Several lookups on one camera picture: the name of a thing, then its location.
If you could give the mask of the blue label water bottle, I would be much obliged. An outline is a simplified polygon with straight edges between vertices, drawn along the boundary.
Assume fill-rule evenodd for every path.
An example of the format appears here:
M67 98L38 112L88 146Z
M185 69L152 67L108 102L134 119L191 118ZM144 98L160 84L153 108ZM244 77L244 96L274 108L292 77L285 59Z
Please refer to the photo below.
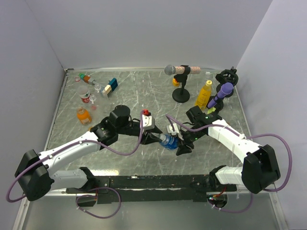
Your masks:
M170 136L168 134L159 134L158 135L160 145L168 150L175 150L178 148L178 138Z

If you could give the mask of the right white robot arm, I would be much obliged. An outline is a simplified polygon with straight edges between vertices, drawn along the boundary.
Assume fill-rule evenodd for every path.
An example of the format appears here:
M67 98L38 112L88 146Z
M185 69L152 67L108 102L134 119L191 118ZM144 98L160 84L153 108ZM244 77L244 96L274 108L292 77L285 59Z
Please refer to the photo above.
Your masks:
M198 106L186 112L191 128L170 119L168 132L179 137L177 155L191 153L194 142L207 135L230 150L243 164L241 167L221 165L209 173L211 189L222 190L225 185L243 185L257 194L280 179L275 151L270 145L260 145L235 131L215 112L206 114Z

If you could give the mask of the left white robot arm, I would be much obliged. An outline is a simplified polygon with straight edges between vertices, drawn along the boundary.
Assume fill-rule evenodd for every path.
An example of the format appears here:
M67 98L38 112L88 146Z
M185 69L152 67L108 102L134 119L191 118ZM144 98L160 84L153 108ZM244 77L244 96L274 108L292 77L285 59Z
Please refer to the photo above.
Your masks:
M150 112L143 109L138 119L130 117L130 109L118 105L109 116L89 131L57 148L36 153L27 151L15 172L15 182L29 201L36 201L49 191L62 188L77 188L85 193L94 189L95 177L86 167L61 171L68 163L87 154L107 149L118 140L119 135L138 137L134 153L140 144L160 142L162 131L155 125Z

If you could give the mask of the tall yellow juice bottle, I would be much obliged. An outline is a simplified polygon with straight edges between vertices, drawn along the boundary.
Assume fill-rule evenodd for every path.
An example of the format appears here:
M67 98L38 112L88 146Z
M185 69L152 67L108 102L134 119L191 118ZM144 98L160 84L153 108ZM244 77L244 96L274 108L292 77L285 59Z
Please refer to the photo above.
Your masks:
M207 80L205 85L200 90L195 105L198 106L201 110L204 110L207 106L211 93L212 93L212 81Z

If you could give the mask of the open orange juice bottle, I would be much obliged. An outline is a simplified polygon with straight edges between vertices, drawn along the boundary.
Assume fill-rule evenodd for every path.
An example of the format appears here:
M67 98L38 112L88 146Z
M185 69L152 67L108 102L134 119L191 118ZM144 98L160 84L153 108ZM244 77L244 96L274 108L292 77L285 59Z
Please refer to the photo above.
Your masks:
M77 118L81 122L82 125L86 125L92 122L92 117L90 113L83 107L78 107L76 109Z

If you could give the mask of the clear bottle at back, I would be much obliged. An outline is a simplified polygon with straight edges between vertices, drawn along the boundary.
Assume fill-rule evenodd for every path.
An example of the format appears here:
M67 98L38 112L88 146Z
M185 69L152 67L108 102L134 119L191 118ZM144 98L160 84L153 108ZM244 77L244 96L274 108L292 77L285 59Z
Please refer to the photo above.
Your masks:
M205 73L205 76L206 76L206 80L209 80L209 81L211 80L211 73L209 71Z

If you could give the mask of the red label clear bottle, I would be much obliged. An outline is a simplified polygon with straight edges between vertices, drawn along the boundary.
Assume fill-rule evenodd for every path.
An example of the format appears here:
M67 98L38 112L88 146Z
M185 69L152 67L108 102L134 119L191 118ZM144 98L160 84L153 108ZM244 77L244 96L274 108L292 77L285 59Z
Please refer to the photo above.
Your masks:
M77 88L77 93L79 97L81 98L83 103L89 103L90 102L90 96L91 93L87 86L81 85Z

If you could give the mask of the yellow toy brick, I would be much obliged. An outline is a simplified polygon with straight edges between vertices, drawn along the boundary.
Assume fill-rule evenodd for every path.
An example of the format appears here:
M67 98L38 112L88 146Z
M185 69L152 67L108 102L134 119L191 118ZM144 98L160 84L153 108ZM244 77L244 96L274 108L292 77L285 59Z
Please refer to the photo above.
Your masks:
M175 78L172 79L172 83L175 87L178 87L180 85L180 83Z

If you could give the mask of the blue and wood block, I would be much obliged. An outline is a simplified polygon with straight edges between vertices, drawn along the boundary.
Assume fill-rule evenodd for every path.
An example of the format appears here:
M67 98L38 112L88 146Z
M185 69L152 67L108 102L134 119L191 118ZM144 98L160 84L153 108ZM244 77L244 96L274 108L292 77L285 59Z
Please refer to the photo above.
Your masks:
M109 83L106 85L106 87L103 89L102 94L105 97L109 97L111 93L118 87L118 82L116 78L113 78L109 81Z

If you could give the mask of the pink glitter microphone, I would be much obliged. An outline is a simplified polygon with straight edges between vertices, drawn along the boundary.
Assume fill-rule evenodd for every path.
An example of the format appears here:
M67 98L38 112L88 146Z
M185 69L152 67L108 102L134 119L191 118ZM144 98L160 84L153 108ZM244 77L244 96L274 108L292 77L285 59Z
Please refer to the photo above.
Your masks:
M166 75L177 75L177 74L199 74L201 71L200 67L190 67L190 66L173 66L167 65L164 69Z

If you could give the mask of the clear small cup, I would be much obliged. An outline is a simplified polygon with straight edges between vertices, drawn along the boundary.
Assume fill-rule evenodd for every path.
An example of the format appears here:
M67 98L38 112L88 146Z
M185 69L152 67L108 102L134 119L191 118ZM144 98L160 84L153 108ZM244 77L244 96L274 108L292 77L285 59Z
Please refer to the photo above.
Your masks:
M89 100L92 104L94 104L97 100L97 97L95 95L91 94L91 96L89 97Z
M97 92L100 92L101 91L101 85L100 84L96 84L94 86L94 89L97 91Z

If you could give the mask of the purple microphone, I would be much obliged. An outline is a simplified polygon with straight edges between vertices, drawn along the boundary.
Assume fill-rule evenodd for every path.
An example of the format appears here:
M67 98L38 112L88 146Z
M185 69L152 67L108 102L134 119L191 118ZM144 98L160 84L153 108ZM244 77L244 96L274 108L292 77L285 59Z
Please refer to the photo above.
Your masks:
M230 82L223 84L219 92L208 102L207 108L211 109L220 102L222 102L223 99L233 91L233 88L233 84Z

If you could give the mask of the black round holder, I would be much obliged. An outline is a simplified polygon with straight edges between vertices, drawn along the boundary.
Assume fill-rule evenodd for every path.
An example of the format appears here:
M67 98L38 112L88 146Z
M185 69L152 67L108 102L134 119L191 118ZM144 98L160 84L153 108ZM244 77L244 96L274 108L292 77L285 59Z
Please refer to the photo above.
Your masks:
M217 74L215 78L219 84L216 86L216 92L218 92L221 89L221 86L227 82L231 83L233 87L235 87L238 83L238 75L236 72L237 69L232 67L231 69L225 69Z

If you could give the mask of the colourful block stack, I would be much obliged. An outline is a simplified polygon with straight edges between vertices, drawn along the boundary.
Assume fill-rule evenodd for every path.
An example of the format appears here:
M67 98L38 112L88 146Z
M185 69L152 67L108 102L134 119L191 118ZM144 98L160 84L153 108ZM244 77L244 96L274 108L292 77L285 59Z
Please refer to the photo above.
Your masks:
M79 77L81 78L81 80L83 80L87 84L90 84L90 85L96 85L97 84L97 81L94 78L92 78L88 75L80 73Z

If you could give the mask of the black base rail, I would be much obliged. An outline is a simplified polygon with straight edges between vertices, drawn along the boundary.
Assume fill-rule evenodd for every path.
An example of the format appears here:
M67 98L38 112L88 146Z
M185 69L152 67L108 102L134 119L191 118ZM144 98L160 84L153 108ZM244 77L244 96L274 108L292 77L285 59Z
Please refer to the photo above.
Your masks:
M67 188L67 194L98 195L98 204L118 201L118 196L107 188L115 189L122 202L192 200L206 202L208 194L235 192L234 184L218 184L208 174L197 175L140 175L96 176L90 189Z

